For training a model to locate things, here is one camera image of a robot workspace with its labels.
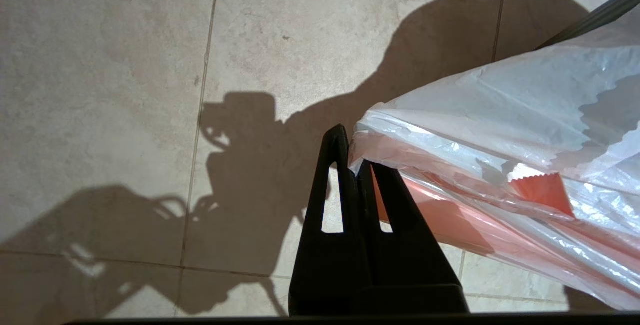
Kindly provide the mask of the black round trash bin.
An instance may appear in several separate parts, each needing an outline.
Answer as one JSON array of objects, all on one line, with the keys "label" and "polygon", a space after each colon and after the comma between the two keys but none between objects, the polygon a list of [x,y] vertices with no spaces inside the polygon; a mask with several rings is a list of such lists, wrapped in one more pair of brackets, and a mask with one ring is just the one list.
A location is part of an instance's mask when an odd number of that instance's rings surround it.
[{"label": "black round trash bin", "polygon": [[608,0],[590,12],[585,18],[563,29],[560,33],[542,43],[535,50],[541,50],[563,41],[573,40],[582,35],[597,30],[620,19],[626,13],[640,5],[640,0]]}]

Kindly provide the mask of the white red-printed trash bag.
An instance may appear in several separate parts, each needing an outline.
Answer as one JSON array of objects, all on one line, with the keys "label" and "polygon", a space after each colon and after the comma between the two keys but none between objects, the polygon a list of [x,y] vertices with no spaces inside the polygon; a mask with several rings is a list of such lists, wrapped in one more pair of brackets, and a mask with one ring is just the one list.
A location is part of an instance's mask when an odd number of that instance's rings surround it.
[{"label": "white red-printed trash bag", "polygon": [[640,37],[583,36],[369,109],[349,168],[400,170],[451,245],[640,311]]}]

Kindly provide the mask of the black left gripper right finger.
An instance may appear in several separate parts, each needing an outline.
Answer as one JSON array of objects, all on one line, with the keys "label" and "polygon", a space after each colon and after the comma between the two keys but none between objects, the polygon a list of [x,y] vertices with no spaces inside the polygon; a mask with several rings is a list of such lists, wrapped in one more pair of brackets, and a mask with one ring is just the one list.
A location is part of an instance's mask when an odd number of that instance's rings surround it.
[{"label": "black left gripper right finger", "polygon": [[400,173],[366,161],[358,183],[370,284],[356,296],[357,312],[468,314],[461,282]]}]

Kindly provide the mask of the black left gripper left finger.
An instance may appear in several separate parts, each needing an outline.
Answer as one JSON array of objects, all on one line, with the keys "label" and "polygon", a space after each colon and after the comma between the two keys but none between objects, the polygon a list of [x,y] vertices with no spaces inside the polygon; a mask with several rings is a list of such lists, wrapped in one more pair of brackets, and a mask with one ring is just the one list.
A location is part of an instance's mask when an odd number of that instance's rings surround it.
[{"label": "black left gripper left finger", "polygon": [[[339,124],[325,133],[289,286],[291,316],[347,316],[371,282],[362,234],[361,197],[348,168],[349,141]],[[322,230],[329,168],[336,164],[343,231]]]}]

